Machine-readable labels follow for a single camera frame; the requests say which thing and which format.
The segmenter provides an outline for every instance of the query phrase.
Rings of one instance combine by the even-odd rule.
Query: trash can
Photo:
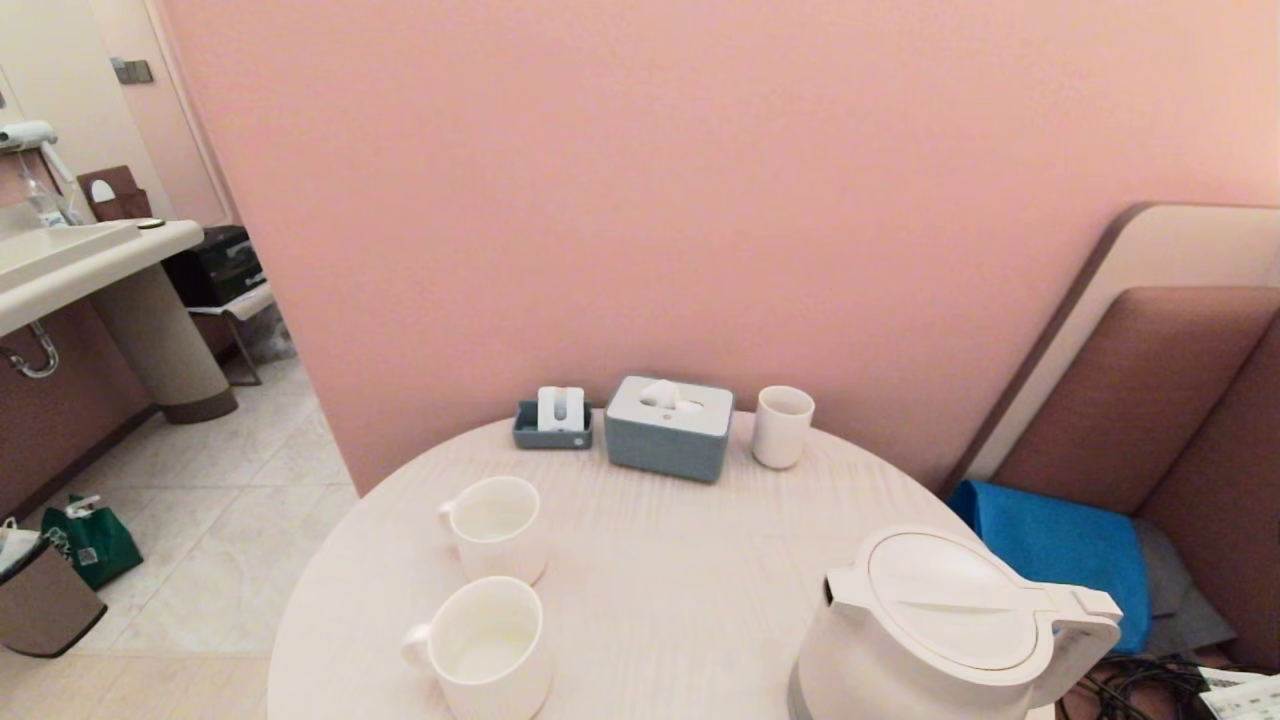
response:
[[[0,575],[0,644],[58,657],[106,614],[106,605],[45,539]]]

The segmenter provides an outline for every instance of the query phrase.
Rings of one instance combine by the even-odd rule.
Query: drain pipe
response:
[[[49,361],[45,363],[44,368],[40,368],[38,370],[32,368],[29,363],[23,360],[22,355],[18,355],[15,351],[3,345],[0,345],[0,354],[8,357],[9,364],[13,365],[19,373],[38,380],[52,375],[54,370],[58,369],[58,348],[54,347],[54,338],[49,337],[49,333],[45,332],[45,325],[41,325],[40,320],[31,323],[28,327],[31,328],[31,334],[38,340],[40,346],[45,348],[45,355],[49,356]]]

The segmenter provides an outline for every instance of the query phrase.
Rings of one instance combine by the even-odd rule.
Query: tissue box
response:
[[[640,402],[640,391],[658,378],[627,375],[604,411],[609,462],[687,478],[719,479],[733,420],[733,393],[718,387],[677,383],[682,400],[701,410],[680,411]]]
[[[521,400],[516,411],[516,421],[511,427],[511,437],[521,450],[590,450],[591,448],[591,404],[582,402],[584,428],[580,433],[538,429],[538,401]]]

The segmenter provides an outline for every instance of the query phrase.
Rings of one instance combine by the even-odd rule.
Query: gray tissue box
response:
[[[604,411],[609,462],[714,483],[724,466],[733,393],[718,387],[676,383],[684,400],[701,404],[689,413],[640,402],[658,378],[627,375]]]

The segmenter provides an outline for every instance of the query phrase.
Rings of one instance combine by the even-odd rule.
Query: blue cloth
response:
[[[1138,653],[1151,633],[1147,564],[1120,514],[965,480],[947,505],[1019,575],[1111,593],[1124,619],[1114,652]]]

